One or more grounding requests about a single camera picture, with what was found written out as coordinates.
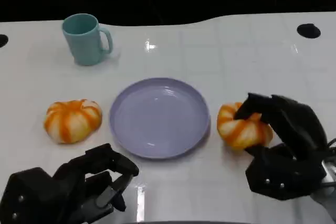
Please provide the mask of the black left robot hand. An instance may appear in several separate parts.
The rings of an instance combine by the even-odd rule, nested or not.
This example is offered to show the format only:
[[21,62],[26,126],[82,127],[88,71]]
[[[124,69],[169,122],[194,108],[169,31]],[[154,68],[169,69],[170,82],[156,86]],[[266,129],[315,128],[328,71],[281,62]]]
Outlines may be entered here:
[[124,212],[123,192],[139,168],[110,144],[62,164],[53,176],[35,167],[10,175],[1,223],[93,223]]

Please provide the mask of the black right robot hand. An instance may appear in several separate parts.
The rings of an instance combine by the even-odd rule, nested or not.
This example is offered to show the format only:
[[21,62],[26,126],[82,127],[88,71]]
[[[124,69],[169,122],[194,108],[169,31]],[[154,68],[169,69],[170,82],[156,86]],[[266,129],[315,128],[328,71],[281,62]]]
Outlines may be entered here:
[[245,171],[252,192],[278,200],[308,196],[321,188],[326,171],[322,161],[330,150],[326,133],[306,104],[281,96],[249,93],[235,119],[261,114],[281,139],[273,147],[253,144],[245,151],[253,160]]

